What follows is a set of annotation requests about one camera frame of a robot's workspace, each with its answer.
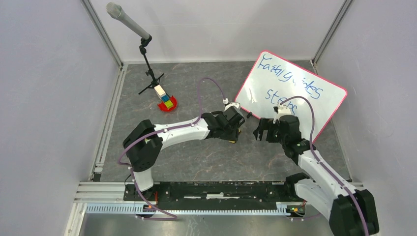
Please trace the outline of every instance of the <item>stack of blocks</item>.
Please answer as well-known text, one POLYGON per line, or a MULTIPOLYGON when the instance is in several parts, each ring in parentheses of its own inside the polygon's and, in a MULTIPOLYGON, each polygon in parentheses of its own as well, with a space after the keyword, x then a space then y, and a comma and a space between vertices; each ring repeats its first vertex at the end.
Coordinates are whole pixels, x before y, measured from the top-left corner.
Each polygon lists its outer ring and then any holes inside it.
POLYGON ((161 87, 161 85, 157 85, 154 87, 156 94, 158 94, 159 99, 162 100, 162 102, 165 104, 165 106, 168 109, 171 109, 174 107, 173 103, 170 101, 169 96, 166 94, 164 89, 161 87))

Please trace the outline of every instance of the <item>white wall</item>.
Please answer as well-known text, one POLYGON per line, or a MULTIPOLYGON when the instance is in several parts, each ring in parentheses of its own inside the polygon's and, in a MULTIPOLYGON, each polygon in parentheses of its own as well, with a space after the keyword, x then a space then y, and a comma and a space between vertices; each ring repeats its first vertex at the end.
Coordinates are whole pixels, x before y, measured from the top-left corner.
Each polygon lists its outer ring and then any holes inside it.
POLYGON ((349 91, 333 123, 381 232, 416 235, 417 1, 375 2, 353 2, 318 72, 349 91))
MULTIPOLYGON (((140 37, 91 0, 123 61, 143 61, 140 37)), ((312 59, 343 0, 114 0, 147 30, 150 61, 255 60, 263 50, 312 59)))
POLYGON ((0 235, 60 236, 117 66, 79 0, 0 3, 0 235))

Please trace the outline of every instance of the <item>gray wall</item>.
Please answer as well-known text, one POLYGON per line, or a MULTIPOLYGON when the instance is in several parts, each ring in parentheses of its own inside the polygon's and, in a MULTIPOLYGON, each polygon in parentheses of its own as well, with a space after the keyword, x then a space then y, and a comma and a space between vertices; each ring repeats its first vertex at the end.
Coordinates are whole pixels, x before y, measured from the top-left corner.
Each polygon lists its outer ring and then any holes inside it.
POLYGON ((0 55, 0 235, 62 235, 117 66, 79 0, 1 1, 0 55))
POLYGON ((333 118, 383 235, 416 235, 417 1, 357 0, 318 62, 349 91, 333 118))

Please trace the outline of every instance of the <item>blue block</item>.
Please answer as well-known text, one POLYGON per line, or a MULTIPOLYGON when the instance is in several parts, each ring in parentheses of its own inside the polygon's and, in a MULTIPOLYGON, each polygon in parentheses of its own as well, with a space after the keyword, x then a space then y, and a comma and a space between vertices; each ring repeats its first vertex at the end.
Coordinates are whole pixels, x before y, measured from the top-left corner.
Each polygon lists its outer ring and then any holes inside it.
POLYGON ((161 97, 161 100, 163 102, 168 102, 169 101, 169 96, 168 95, 165 95, 165 96, 161 97))

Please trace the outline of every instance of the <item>whiteboard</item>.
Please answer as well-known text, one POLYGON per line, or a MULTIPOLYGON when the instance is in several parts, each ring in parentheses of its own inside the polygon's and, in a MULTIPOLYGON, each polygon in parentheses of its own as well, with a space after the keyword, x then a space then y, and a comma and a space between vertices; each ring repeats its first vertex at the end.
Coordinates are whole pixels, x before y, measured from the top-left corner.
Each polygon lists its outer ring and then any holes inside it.
MULTIPOLYGON (((278 55, 263 51, 240 88, 235 101, 256 118, 274 118, 273 107, 292 96, 303 96, 311 103, 315 125, 313 142, 330 121, 348 92, 278 55)), ((310 138, 312 119, 308 104, 300 98, 285 103, 300 120, 302 137, 310 138)))

